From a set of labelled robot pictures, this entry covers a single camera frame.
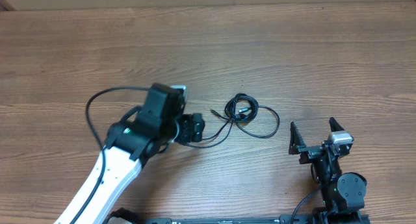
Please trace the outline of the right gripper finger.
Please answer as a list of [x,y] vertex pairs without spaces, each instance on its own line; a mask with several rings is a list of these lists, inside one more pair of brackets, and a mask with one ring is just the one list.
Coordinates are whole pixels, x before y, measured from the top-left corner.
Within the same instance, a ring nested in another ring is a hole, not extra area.
[[306,144],[303,141],[302,136],[300,135],[298,128],[294,121],[291,122],[290,126],[290,143],[289,143],[289,154],[297,155],[300,154],[300,149],[305,148]]
[[335,120],[334,117],[329,119],[330,129],[332,132],[343,131],[344,128]]

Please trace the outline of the black usb cable split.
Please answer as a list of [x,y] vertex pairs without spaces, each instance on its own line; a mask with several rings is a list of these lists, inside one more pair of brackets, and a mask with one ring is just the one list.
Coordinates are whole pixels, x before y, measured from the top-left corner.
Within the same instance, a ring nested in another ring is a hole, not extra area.
[[214,146],[217,146],[217,145],[221,144],[223,141],[225,141],[228,138],[235,120],[231,117],[224,117],[213,109],[210,109],[210,112],[213,115],[215,115],[216,117],[224,119],[226,122],[220,127],[220,129],[218,130],[217,133],[215,133],[214,135],[212,135],[210,137],[203,138],[202,140],[203,141],[213,141],[213,140],[215,140],[220,135],[220,133],[223,131],[225,126],[230,123],[231,125],[229,127],[229,130],[228,130],[226,136],[222,140],[220,140],[219,142],[211,144],[211,145],[207,145],[206,143],[203,143],[202,145],[191,145],[189,143],[186,143],[185,144],[186,147],[190,147],[190,148],[193,148],[193,149],[208,149],[208,148],[212,148]]

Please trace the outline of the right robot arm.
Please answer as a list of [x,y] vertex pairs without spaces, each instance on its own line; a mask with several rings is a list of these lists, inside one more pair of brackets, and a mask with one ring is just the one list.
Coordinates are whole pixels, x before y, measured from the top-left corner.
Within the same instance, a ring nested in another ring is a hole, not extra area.
[[[304,197],[290,216],[291,223],[369,223],[368,215],[362,216],[365,207],[367,180],[359,173],[343,173],[339,159],[348,155],[354,137],[331,117],[331,132],[320,145],[308,146],[295,124],[291,122],[289,154],[299,155],[300,164],[311,166],[311,175],[318,188]],[[300,207],[316,193],[321,193],[323,205],[311,214],[298,214]]]

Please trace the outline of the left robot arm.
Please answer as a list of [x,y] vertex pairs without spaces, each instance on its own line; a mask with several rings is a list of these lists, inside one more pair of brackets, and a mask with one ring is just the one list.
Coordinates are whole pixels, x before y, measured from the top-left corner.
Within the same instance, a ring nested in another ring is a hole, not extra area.
[[112,208],[148,160],[169,143],[200,142],[205,122],[201,114],[184,114],[185,85],[155,83],[142,106],[135,106],[113,123],[88,178],[56,220],[64,223],[140,223],[124,208]]

